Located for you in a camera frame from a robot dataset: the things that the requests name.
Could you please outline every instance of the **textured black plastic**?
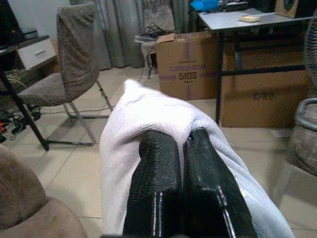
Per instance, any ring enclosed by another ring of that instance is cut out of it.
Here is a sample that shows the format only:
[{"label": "textured black plastic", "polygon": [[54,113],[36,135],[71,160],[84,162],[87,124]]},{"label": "textured black plastic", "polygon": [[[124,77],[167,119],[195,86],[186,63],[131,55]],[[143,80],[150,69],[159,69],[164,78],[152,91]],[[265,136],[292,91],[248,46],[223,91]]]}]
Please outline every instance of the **textured black plastic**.
[{"label": "textured black plastic", "polygon": [[139,154],[123,234],[169,237],[180,233],[181,175],[176,142],[163,133],[148,131]]},{"label": "textured black plastic", "polygon": [[203,128],[184,145],[183,189],[189,237],[257,237],[238,184]]}]

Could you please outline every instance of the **gray chair cover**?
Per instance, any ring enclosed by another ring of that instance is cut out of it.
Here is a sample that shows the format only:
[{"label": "gray chair cover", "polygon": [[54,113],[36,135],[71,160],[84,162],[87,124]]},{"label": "gray chair cover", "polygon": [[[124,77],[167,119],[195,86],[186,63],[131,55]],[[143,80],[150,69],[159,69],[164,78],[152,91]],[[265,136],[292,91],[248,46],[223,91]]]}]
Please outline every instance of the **gray chair cover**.
[{"label": "gray chair cover", "polygon": [[57,106],[71,103],[97,81],[94,53],[93,2],[61,7],[57,13],[57,41],[61,73],[54,73],[22,91],[26,104]]}]

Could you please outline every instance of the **black table leg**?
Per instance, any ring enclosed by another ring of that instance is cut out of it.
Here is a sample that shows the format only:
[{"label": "black table leg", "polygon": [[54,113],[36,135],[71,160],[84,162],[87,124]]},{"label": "black table leg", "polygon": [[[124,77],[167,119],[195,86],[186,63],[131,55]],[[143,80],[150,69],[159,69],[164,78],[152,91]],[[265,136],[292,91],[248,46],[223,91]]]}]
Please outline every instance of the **black table leg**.
[{"label": "black table leg", "polygon": [[223,50],[224,50],[224,33],[223,33],[223,32],[219,32],[218,77],[217,77],[217,105],[216,105],[216,123],[217,123],[218,125],[219,125],[219,121],[220,121]]},{"label": "black table leg", "polygon": [[25,119],[27,120],[27,122],[30,125],[31,129],[33,130],[34,134],[36,135],[36,137],[40,141],[41,145],[43,146],[43,148],[46,151],[48,151],[50,149],[48,141],[45,140],[42,137],[40,131],[36,127],[36,125],[35,125],[34,121],[32,120],[31,116],[26,111],[21,99],[16,95],[16,92],[15,92],[13,86],[11,85],[11,83],[9,82],[9,80],[7,79],[7,77],[5,76],[5,74],[4,74],[4,72],[3,72],[3,70],[1,68],[0,68],[0,78],[1,78],[1,82],[4,84],[4,86],[6,87],[6,89],[9,92],[9,94],[12,96],[15,104],[18,106],[19,110],[24,115]]}]

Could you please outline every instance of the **chair leg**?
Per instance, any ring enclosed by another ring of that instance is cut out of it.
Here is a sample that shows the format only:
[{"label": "chair leg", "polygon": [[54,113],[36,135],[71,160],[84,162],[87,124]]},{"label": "chair leg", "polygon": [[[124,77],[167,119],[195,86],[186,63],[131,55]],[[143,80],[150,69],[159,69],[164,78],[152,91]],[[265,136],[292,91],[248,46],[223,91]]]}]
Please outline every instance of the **chair leg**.
[{"label": "chair leg", "polygon": [[[66,104],[63,104],[64,108],[65,108],[65,112],[67,113],[67,115],[70,118],[78,118],[77,115],[73,115],[70,113],[70,111],[67,108]],[[103,118],[109,118],[108,115],[81,115],[83,119],[103,119]]]},{"label": "chair leg", "polygon": [[84,121],[84,118],[80,115],[79,111],[77,110],[75,104],[73,103],[69,103],[69,105],[71,106],[71,108],[74,110],[75,114],[77,115],[77,118],[80,120],[81,124],[83,125],[83,127],[85,128],[85,130],[87,131],[89,137],[91,138],[93,144],[96,143],[96,139],[93,135],[93,133],[91,132],[90,128],[87,126],[87,124]]},{"label": "chair leg", "polygon": [[86,132],[88,133],[90,139],[92,142],[71,142],[71,141],[60,141],[60,140],[48,140],[48,143],[49,144],[65,144],[65,145],[84,145],[84,146],[93,146],[95,145],[96,143],[96,139],[94,137],[94,135],[92,134],[90,128],[87,126],[87,124],[85,123],[84,121],[84,117],[79,113],[79,111],[77,110],[75,104],[73,103],[69,103],[69,105],[72,107],[72,109],[74,110],[75,114],[76,115],[72,115],[66,104],[63,104],[64,105],[64,108],[65,108],[65,111],[66,113],[68,114],[68,116],[70,118],[77,118],[79,119],[80,123],[83,125],[83,127],[85,128]]},{"label": "chair leg", "polygon": [[67,113],[67,115],[70,117],[70,118],[73,118],[73,117],[76,117],[75,115],[72,115],[68,108],[67,108],[67,105],[66,104],[63,104],[64,108],[65,108],[65,112]]},{"label": "chair leg", "polygon": [[100,84],[100,82],[99,82],[98,80],[96,81],[96,83],[97,83],[97,85],[98,85],[98,87],[99,87],[99,91],[100,91],[101,95],[104,97],[104,99],[105,99],[105,101],[106,101],[108,107],[110,108],[110,111],[112,112],[112,111],[113,111],[113,108],[112,108],[112,106],[111,106],[111,103],[110,103],[110,101],[109,101],[107,95],[106,95],[105,92],[104,92],[104,89],[102,88],[102,86],[101,86],[101,84]]}]

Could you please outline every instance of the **white table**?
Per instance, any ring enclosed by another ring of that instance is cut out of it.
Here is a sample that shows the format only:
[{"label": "white table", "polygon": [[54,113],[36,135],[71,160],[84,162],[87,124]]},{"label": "white table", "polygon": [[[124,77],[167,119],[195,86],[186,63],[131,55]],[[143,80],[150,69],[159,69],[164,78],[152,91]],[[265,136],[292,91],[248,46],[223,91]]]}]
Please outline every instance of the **white table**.
[{"label": "white table", "polygon": [[[258,15],[261,20],[258,22],[243,22],[239,20],[242,15]],[[234,11],[234,12],[217,12],[217,13],[199,13],[200,19],[206,24],[206,26],[217,32],[219,35],[219,56],[218,56],[218,78],[217,78],[217,105],[216,105],[216,123],[219,124],[220,120],[220,103],[221,103],[221,83],[223,76],[229,75],[242,75],[242,74],[254,74],[254,73],[270,73],[270,72],[281,72],[281,71],[294,71],[305,69],[304,65],[289,65],[282,67],[265,67],[256,69],[235,69],[233,71],[223,71],[223,51],[225,44],[224,34],[226,32],[238,33],[239,31],[256,29],[256,28],[270,28],[274,26],[292,25],[299,22],[309,20],[311,17],[304,18],[289,18],[280,16],[274,12],[263,13],[250,8],[245,11]],[[236,56],[241,56],[241,52],[236,51]]]}]

